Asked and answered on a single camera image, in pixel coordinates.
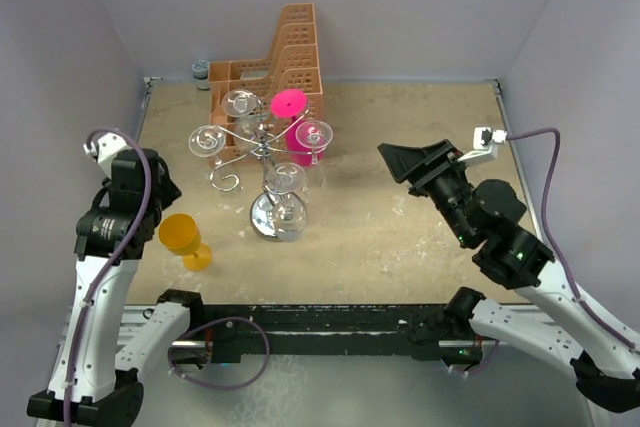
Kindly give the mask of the clear champagne flute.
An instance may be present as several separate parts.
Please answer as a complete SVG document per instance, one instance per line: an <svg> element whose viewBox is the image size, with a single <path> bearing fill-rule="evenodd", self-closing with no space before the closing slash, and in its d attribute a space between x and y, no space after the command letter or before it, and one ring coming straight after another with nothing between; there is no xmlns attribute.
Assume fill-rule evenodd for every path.
<svg viewBox="0 0 640 427"><path fill-rule="evenodd" d="M321 120L304 121L296 129L296 140L307 150L306 154L310 158L307 173L320 188L326 186L326 173L320 155L327 149L333 137L332 127Z"/></svg>

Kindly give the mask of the pink plastic goblet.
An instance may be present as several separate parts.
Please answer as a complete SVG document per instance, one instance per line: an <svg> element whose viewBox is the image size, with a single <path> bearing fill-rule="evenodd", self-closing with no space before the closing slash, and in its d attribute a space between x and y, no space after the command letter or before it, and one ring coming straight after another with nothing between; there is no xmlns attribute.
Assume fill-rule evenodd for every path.
<svg viewBox="0 0 640 427"><path fill-rule="evenodd" d="M297 89L277 93L270 106L276 118L291 120L284 132L286 150L292 161L302 167L317 164L333 140L333 130L326 122L306 119L307 107L307 95Z"/></svg>

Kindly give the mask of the clear back wine glass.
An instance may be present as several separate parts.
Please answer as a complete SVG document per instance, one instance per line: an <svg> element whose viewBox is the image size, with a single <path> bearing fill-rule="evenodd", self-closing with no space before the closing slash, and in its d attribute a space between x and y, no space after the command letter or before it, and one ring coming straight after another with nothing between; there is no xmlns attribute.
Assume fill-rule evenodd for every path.
<svg viewBox="0 0 640 427"><path fill-rule="evenodd" d="M281 241L297 241L306 227L306 203L299 196L306 184L306 173L296 163L278 163L267 171L265 188L272 204L275 235Z"/></svg>

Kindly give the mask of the clear wine glass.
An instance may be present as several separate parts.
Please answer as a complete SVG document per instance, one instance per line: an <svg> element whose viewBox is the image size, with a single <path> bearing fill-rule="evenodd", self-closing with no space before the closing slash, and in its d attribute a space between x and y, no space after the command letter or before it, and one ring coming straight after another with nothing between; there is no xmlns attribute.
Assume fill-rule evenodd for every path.
<svg viewBox="0 0 640 427"><path fill-rule="evenodd" d="M193 155L216 168L222 163L220 152L226 147L226 132L217 125L200 126L190 134L188 147Z"/></svg>
<svg viewBox="0 0 640 427"><path fill-rule="evenodd" d="M248 90L231 90L223 97L221 106L233 120L235 145L243 151L250 150L254 146L256 132L262 123L260 98Z"/></svg>
<svg viewBox="0 0 640 427"><path fill-rule="evenodd" d="M306 184L306 173L296 163L278 163L267 171L265 188L272 204L275 235L281 241L297 241L306 227L306 203L299 196Z"/></svg>

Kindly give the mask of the clear front wine glass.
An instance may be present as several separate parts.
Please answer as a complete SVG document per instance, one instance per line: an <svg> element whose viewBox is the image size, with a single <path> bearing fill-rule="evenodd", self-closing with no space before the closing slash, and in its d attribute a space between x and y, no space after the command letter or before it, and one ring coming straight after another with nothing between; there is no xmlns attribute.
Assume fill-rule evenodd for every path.
<svg viewBox="0 0 640 427"><path fill-rule="evenodd" d="M243 151L250 150L254 146L256 132L262 123L260 98L248 90L231 90L223 97L221 106L233 120L235 145Z"/></svg>

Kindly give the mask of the yellow plastic goblet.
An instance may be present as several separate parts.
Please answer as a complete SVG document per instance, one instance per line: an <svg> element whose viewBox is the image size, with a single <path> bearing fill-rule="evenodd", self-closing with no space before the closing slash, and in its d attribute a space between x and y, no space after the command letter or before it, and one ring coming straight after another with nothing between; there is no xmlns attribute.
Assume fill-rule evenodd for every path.
<svg viewBox="0 0 640 427"><path fill-rule="evenodd" d="M203 271L213 260L212 250L202 241L196 221L187 214L173 214L164 219L159 225L158 236L160 243L180 257L189 271Z"/></svg>

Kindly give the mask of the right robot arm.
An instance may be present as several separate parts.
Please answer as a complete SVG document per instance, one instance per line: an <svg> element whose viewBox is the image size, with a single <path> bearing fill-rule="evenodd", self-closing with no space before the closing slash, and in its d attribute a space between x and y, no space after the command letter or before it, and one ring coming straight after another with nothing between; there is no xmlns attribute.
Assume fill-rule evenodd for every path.
<svg viewBox="0 0 640 427"><path fill-rule="evenodd" d="M461 247L494 283L515 291L552 319L547 325L512 312L469 288L448 304L446 330L473 332L505 342L568 374L579 392L613 413L639 406L639 334L581 288L559 255L520 226L526 212L509 183L489 179L473 186L467 167L492 161L503 131L480 129L472 151L450 141L416 148L382 143L378 150L395 182L428 197Z"/></svg>

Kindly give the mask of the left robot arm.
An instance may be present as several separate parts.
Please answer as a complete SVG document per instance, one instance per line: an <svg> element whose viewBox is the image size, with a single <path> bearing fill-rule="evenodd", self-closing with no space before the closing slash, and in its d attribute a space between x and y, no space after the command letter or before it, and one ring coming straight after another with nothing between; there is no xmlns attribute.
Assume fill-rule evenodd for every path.
<svg viewBox="0 0 640 427"><path fill-rule="evenodd" d="M91 208L76 224L76 290L67 335L46 389L27 403L28 416L67 426L130 426L144 382L181 336L206 325L200 294L168 289L149 320L118 345L132 280L162 219L181 192L164 159L128 147L98 158L107 171Z"/></svg>

